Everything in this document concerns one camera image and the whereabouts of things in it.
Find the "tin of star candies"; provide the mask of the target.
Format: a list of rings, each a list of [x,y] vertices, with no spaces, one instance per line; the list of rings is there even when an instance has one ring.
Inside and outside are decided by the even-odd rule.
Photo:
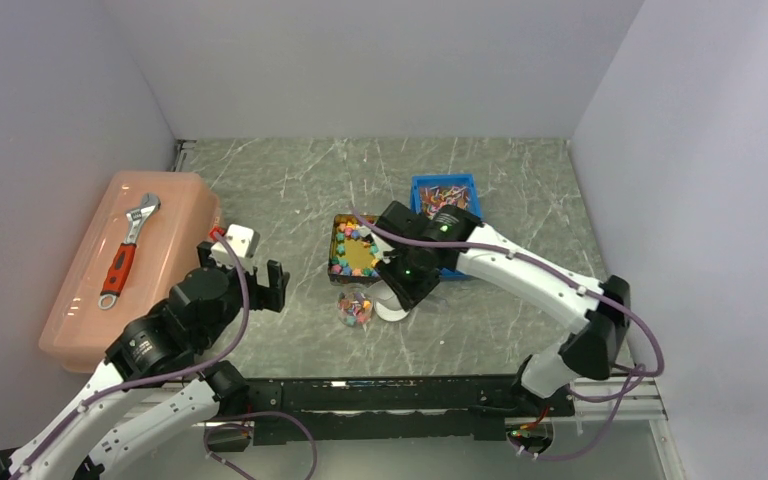
[[[371,231],[352,214],[334,217],[329,237],[327,276],[334,285],[370,285],[379,279],[383,250]]]

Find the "small clear glass jar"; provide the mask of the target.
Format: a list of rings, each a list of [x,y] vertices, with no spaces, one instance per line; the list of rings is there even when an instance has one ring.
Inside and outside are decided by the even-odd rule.
[[[360,290],[344,290],[337,300],[337,318],[347,327],[365,327],[372,319],[373,303]]]

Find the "blue bin of lollipops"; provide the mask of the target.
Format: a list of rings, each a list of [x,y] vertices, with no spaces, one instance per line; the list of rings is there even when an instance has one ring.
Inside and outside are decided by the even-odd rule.
[[[428,219],[434,230],[434,239],[444,242],[465,242],[463,233],[452,233],[453,225],[445,224],[448,232],[440,232],[441,224],[434,222],[434,216],[446,205],[468,211],[477,218],[482,217],[474,177],[470,173],[416,175],[412,177],[410,208]]]

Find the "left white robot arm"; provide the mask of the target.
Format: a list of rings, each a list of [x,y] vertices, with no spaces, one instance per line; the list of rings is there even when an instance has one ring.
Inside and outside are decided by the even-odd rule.
[[[199,245],[200,267],[123,329],[87,384],[22,447],[0,450],[0,479],[112,479],[190,425],[250,410],[249,386],[220,355],[197,358],[238,314],[279,313],[289,273],[267,263],[268,282],[246,270],[246,247]]]

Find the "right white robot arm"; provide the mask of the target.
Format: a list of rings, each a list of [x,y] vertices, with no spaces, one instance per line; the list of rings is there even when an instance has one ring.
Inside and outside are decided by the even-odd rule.
[[[616,368],[630,321],[630,285],[562,268],[508,240],[467,210],[446,206],[433,217],[394,201],[368,226],[379,248],[372,287],[375,313],[400,321],[440,284],[445,270],[501,288],[554,319],[564,333],[529,355],[511,388],[517,411],[534,415],[552,395],[586,378],[606,380]]]

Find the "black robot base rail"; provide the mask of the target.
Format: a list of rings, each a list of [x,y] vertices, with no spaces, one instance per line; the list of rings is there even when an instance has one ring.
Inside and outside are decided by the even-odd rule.
[[[221,402],[214,419],[244,414],[257,446],[291,441],[468,437],[503,441],[509,426],[574,416],[558,391],[530,398],[512,374],[248,378],[244,392]]]

